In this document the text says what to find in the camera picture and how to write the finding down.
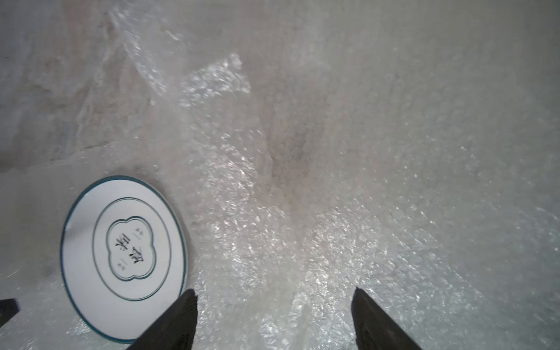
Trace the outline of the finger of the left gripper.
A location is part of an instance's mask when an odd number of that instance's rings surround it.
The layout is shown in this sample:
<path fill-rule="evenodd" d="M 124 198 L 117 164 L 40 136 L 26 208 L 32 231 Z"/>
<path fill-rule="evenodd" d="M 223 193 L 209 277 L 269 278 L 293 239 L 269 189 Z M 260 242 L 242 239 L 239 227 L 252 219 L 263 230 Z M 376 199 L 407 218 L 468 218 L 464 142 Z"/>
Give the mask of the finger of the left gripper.
<path fill-rule="evenodd" d="M 19 311 L 20 306 L 16 299 L 0 300 L 0 327 L 6 325 Z"/>

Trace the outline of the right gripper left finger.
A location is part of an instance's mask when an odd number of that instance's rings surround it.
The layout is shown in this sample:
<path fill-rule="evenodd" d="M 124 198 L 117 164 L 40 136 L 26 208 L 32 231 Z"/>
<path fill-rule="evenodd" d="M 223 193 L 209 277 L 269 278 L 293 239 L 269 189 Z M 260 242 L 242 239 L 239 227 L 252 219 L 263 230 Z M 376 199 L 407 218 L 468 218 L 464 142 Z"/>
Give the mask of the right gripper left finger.
<path fill-rule="evenodd" d="M 127 350 L 191 350 L 198 323 L 198 296 L 186 290 Z"/>

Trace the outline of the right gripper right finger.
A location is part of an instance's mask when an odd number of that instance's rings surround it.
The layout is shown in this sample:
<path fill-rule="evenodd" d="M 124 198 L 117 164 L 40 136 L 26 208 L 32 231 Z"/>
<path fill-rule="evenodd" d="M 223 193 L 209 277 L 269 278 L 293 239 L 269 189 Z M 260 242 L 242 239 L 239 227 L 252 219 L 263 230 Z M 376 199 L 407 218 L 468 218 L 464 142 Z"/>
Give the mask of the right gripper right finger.
<path fill-rule="evenodd" d="M 421 350 L 414 339 L 359 287 L 354 291 L 351 315 L 359 350 Z"/>

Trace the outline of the bubble wrap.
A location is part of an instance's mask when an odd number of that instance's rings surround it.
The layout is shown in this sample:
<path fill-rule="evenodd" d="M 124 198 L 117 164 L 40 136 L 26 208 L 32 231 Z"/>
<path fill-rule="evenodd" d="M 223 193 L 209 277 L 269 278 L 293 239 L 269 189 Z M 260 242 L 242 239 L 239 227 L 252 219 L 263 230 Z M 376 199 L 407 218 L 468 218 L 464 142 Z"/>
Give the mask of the bubble wrap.
<path fill-rule="evenodd" d="M 119 349 L 65 218 L 135 176 L 186 230 L 196 349 L 559 348 L 558 1 L 3 1 L 3 349 Z"/>

